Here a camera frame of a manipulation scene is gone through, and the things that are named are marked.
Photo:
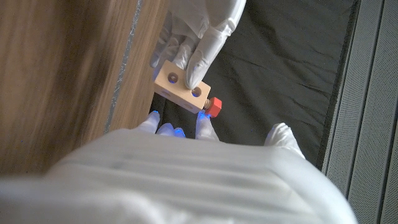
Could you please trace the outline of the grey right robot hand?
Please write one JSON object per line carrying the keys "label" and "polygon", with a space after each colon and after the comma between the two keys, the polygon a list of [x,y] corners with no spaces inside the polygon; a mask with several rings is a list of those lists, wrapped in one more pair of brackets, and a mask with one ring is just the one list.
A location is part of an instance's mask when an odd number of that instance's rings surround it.
{"label": "grey right robot hand", "polygon": [[2,223],[356,223],[337,187],[306,160],[289,126],[263,146],[221,142],[199,113],[195,139],[158,112],[57,162],[1,179]]}

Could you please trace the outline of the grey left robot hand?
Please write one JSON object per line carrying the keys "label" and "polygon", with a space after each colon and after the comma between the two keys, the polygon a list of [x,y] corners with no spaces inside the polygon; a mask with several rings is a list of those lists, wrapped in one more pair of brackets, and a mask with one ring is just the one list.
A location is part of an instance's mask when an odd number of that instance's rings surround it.
{"label": "grey left robot hand", "polygon": [[149,65],[153,78],[165,61],[186,71],[194,89],[236,30],[246,0],[171,0]]}

